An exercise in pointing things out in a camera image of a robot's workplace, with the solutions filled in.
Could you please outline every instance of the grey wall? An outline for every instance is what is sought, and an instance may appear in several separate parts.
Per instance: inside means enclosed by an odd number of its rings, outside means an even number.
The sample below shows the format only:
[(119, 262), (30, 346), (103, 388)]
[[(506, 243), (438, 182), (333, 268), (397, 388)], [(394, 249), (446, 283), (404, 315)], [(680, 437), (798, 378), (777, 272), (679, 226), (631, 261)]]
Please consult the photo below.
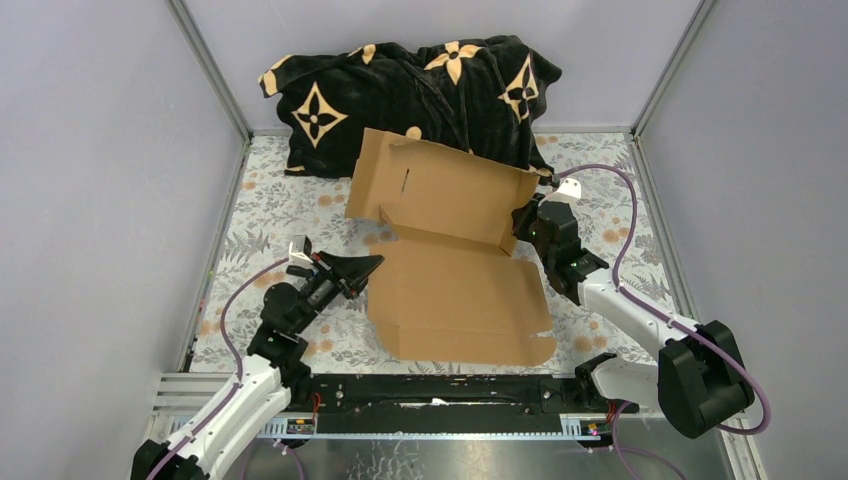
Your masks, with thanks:
[(719, 2), (643, 138), (697, 310), (773, 403), (773, 479), (848, 469), (847, 24), (840, 0)]
[(277, 99), (256, 79), (287, 54), (409, 49), (515, 34), (564, 74), (534, 125), (622, 126), (636, 121), (698, 0), (188, 0), (218, 66), (254, 129), (279, 128)]
[(164, 1), (0, 3), (0, 478), (126, 478), (240, 148)]

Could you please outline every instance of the black pillow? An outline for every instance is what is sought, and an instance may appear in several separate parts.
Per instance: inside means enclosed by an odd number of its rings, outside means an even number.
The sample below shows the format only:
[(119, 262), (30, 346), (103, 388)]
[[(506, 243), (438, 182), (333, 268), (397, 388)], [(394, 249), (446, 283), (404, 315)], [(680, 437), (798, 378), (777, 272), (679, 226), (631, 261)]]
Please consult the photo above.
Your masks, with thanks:
[(553, 168), (530, 125), (561, 75), (518, 37), (498, 36), (418, 53), (381, 43), (335, 56), (287, 55), (259, 85), (266, 98), (282, 93), (277, 115), (293, 130), (290, 175), (353, 175), (366, 127), (547, 174)]

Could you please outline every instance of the tan diamond pattern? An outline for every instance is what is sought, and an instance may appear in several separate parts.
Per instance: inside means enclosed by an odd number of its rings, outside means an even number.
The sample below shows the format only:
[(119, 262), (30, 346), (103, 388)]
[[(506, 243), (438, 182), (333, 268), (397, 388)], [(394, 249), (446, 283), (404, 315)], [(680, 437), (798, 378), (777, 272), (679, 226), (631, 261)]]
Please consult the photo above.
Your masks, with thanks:
[(316, 148), (327, 132), (347, 118), (347, 115), (327, 103), (321, 95), (321, 90), (318, 89), (318, 82), (312, 84), (312, 89), (309, 90), (303, 105), (293, 111), (292, 115), (303, 127), (306, 136), (312, 141), (312, 146)]

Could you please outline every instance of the metal frame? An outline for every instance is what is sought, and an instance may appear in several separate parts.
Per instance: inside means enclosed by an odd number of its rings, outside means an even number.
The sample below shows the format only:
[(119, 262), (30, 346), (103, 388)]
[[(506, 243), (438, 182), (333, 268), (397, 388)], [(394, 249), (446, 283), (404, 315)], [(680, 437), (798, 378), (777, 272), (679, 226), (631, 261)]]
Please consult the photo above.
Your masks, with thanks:
[(218, 69), (218, 64), (215, 63), (215, 59), (209, 51), (209, 46), (206, 45), (206, 41), (203, 40), (203, 36), (200, 34), (197, 24), (194, 22), (191, 12), (189, 12), (188, 6), (185, 4), (185, 0), (165, 0), (165, 3), (168, 5), (168, 10), (171, 11), (171, 15), (173, 15), (174, 21), (177, 22), (177, 26), (180, 28), (180, 31), (183, 32), (186, 42), (189, 47), (191, 47), (191, 51), (197, 59), (197, 63), (200, 64), (203, 74), (206, 75), (206, 79), (209, 80), (209, 83), (212, 86), (212, 91), (215, 92), (215, 95), (218, 97), (218, 101), (220, 101), (221, 106), (224, 107), (224, 112), (226, 112), (227, 117), (233, 124), (233, 127), (239, 133), (243, 141), (250, 141), (250, 127), (247, 125), (247, 121), (244, 119), (244, 115), (242, 114), (241, 108), (238, 106), (235, 97), (233, 97), (233, 92), (230, 91), (230, 87), (228, 87), (227, 82), (224, 81), (224, 76), (221, 74), (221, 70)]
[(695, 38), (698, 37), (698, 34), (701, 32), (701, 28), (704, 26), (704, 23), (706, 23), (707, 18), (709, 18), (710, 13), (712, 13), (717, 3), (718, 0), (701, 0), (698, 7), (695, 9), (695, 14), (692, 15), (692, 18), (689, 20), (689, 25), (687, 25), (686, 30), (683, 31), (683, 36), (680, 37), (677, 47), (675, 47), (674, 52), (671, 54), (671, 58), (666, 64), (665, 69), (660, 75), (659, 81), (657, 81), (657, 84), (654, 87), (654, 91), (651, 92), (651, 95), (648, 97), (648, 101), (645, 103), (645, 107), (642, 108), (642, 112), (633, 124), (632, 133), (637, 139), (645, 131), (645, 127), (648, 125), (648, 122), (651, 121), (651, 116), (653, 116), (656, 111), (657, 105), (662, 99), (663, 94), (671, 83), (671, 80), (674, 78), (674, 75), (677, 73), (677, 70), (680, 68), (686, 54), (689, 53), (689, 49), (692, 47), (692, 44), (695, 43)]
[[(239, 168), (234, 172), (231, 182), (231, 188), (227, 193), (226, 208), (219, 222), (219, 229), (214, 241), (214, 247), (207, 263), (205, 272), (213, 272), (218, 259), (220, 258), (221, 244), (224, 240), (224, 235), (229, 225), (232, 209), (237, 197), (238, 185), (240, 183), (244, 166), (249, 152), (250, 139), (255, 134), (262, 135), (278, 135), (285, 133), (285, 128), (273, 130), (251, 131), (247, 124), (244, 115), (232, 95), (226, 81), (221, 74), (215, 60), (209, 51), (209, 47), (204, 41), (197, 24), (194, 22), (192, 15), (185, 3), (185, 0), (165, 0), (169, 10), (174, 16), (177, 25), (183, 32), (187, 43), (192, 49), (201, 69), (210, 82), (210, 85), (220, 101), (227, 117), (233, 124), (233, 127), (244, 140), (245, 148), (242, 152)], [(686, 27), (677, 47), (674, 50), (669, 62), (662, 72), (656, 86), (642, 109), (636, 122), (630, 127), (585, 127), (585, 128), (568, 128), (569, 133), (624, 133), (631, 157), (636, 169), (636, 176), (641, 185), (643, 201), (651, 212), (652, 228), (660, 242), (660, 251), (663, 255), (666, 274), (669, 277), (669, 288), (672, 292), (674, 301), (676, 302), (679, 311), (687, 316), (694, 316), (696, 308), (694, 300), (690, 294), (683, 275), (680, 257), (675, 248), (674, 239), (667, 228), (666, 217), (663, 213), (662, 203), (657, 195), (654, 185), (653, 176), (650, 170), (650, 162), (646, 158), (646, 153), (641, 142), (641, 135), (656, 111), (656, 108), (666, 90), (668, 89), (675, 74), (679, 70), (687, 53), (690, 51), (695, 39), (700, 33), (704, 23), (709, 15), (714, 10), (718, 0), (702, 0), (695, 13), (693, 14), (689, 24)], [(537, 127), (538, 133), (562, 133), (562, 128), (553, 127)], [(211, 278), (207, 274), (204, 278), (204, 283), (201, 291), (198, 293), (193, 310), (193, 318), (191, 319), (189, 330), (184, 342), (184, 349), (180, 357), (180, 364), (187, 353), (191, 352), (192, 343), (196, 335), (197, 321), (199, 319), (198, 311), (203, 299), (206, 297)], [(146, 436), (161, 441), (170, 433), (173, 424), (174, 415), (193, 414), (196, 413), (200, 405), (205, 403), (211, 395), (220, 388), (221, 384), (228, 377), (228, 374), (202, 374), (202, 373), (166, 373), (162, 376), (162, 383), (159, 388), (159, 395), (154, 406), (153, 415), (150, 417)], [(581, 418), (592, 418), (595, 416), (584, 415)], [(747, 420), (744, 417), (734, 417), (731, 424), (735, 426), (747, 426)], [(751, 437), (739, 437), (735, 435), (722, 434), (724, 444), (733, 472), (737, 478), (754, 478), (765, 480), (766, 474), (760, 461), (759, 452), (756, 444)]]
[(227, 189), (227, 198), (224, 203), (224, 210), (221, 212), (221, 218), (218, 220), (218, 229), (215, 231), (215, 238), (212, 241), (212, 251), (209, 259), (206, 261), (206, 268), (203, 270), (203, 283), (200, 290), (197, 292), (197, 298), (194, 301), (194, 309), (192, 317), (189, 321), (188, 329), (183, 338), (183, 345), (180, 349), (178, 357), (174, 361), (174, 371), (182, 371), (187, 366), (188, 360), (194, 354), (194, 343), (197, 340), (198, 325), (201, 320), (201, 312), (203, 310), (204, 301), (209, 294), (209, 289), (212, 286), (212, 274), (218, 268), (218, 262), (221, 260), (223, 243), (226, 240), (225, 236), (230, 227), (230, 220), (233, 217), (233, 209), (238, 198), (239, 187), (242, 178), (244, 177), (244, 169), (247, 165), (247, 157), (250, 154), (250, 140), (245, 140), (242, 145), (240, 157), (238, 158), (238, 168), (233, 171), (233, 176), (230, 179), (229, 188)]

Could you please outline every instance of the cardboard box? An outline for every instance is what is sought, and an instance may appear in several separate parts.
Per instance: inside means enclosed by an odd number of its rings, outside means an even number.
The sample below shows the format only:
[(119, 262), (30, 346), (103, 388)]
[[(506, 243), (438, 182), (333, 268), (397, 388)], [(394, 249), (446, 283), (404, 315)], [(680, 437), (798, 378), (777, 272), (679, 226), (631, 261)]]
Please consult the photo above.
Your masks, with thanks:
[(539, 365), (556, 350), (539, 270), (512, 259), (514, 209), (538, 177), (452, 148), (366, 129), (345, 215), (385, 221), (368, 317), (404, 360)]

